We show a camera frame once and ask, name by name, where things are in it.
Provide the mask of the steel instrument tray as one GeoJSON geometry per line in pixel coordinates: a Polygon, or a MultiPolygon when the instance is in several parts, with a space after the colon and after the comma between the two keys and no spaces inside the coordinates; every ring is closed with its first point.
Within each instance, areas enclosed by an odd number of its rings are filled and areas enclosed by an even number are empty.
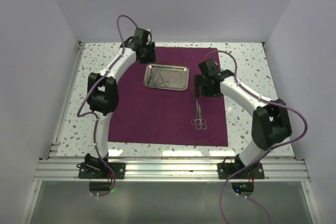
{"type": "Polygon", "coordinates": [[[172,90],[172,91],[185,91],[188,88],[189,83],[189,75],[190,71],[188,67],[184,66],[173,66],[173,65],[162,65],[162,64],[149,64],[146,67],[145,74],[144,74],[144,80],[143,84],[147,88],[153,88],[148,87],[148,76],[150,69],[156,67],[162,69],[163,77],[166,81],[168,81],[170,84],[167,88],[155,88],[155,89],[162,89],[162,90],[172,90]]]}

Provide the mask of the steel forceps with rings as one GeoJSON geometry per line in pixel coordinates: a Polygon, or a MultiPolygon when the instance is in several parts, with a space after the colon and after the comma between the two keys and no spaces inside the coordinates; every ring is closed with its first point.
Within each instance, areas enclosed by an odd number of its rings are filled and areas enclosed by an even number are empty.
{"type": "Polygon", "coordinates": [[[197,125],[200,122],[199,110],[198,110],[198,100],[196,100],[196,112],[195,112],[195,114],[196,114],[195,118],[191,120],[192,125],[197,125]]]}

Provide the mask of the small steel scissors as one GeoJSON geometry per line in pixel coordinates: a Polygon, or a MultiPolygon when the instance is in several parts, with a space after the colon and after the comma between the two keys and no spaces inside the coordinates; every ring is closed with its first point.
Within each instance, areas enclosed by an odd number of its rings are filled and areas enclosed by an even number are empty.
{"type": "Polygon", "coordinates": [[[198,105],[198,108],[197,108],[197,118],[195,119],[195,128],[197,130],[207,129],[206,120],[202,118],[202,112],[201,112],[200,105],[198,105]]]}

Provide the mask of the purple cloth wrap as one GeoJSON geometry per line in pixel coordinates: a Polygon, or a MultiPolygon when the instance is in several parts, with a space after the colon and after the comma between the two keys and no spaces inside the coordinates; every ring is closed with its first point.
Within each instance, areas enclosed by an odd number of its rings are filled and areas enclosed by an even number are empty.
{"type": "Polygon", "coordinates": [[[118,82],[119,104],[111,117],[108,141],[227,147],[224,98],[195,98],[194,76],[201,73],[198,64],[208,52],[219,63],[216,50],[156,48],[158,64],[189,68],[189,84],[185,91],[147,88],[143,84],[146,65],[136,62],[130,66],[118,82]],[[196,100],[206,120],[206,130],[197,130],[191,124],[196,116],[196,100]]]}

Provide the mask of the steel tweezers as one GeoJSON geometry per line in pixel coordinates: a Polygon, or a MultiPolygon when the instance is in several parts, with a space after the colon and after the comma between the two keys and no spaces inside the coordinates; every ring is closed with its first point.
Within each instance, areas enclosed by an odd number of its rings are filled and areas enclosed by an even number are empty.
{"type": "Polygon", "coordinates": [[[158,69],[153,67],[150,69],[149,76],[148,76],[148,87],[157,88],[158,87],[158,77],[156,76],[158,69]]]}

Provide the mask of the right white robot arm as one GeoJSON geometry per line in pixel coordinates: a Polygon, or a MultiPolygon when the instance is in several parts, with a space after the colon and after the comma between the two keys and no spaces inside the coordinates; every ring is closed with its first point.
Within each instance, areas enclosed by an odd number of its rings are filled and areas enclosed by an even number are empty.
{"type": "Polygon", "coordinates": [[[220,71],[213,59],[198,64],[201,74],[194,77],[195,96],[226,96],[237,102],[252,117],[252,141],[235,161],[226,165],[229,173],[246,178],[253,171],[251,163],[264,155],[271,147],[281,143],[292,134],[286,105],[283,100],[271,100],[255,93],[238,81],[230,70],[220,71]]]}

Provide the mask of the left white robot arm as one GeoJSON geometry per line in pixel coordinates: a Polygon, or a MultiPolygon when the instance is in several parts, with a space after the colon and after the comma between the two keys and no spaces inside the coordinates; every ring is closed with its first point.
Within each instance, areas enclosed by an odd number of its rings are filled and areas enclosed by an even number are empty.
{"type": "Polygon", "coordinates": [[[87,103],[96,114],[93,128],[93,150],[85,157],[85,163],[97,178],[104,178],[109,172],[108,133],[113,112],[119,103],[118,82],[136,61],[140,64],[156,61],[155,42],[148,29],[136,28],[134,35],[126,39],[118,53],[108,65],[88,77],[87,103]]]}

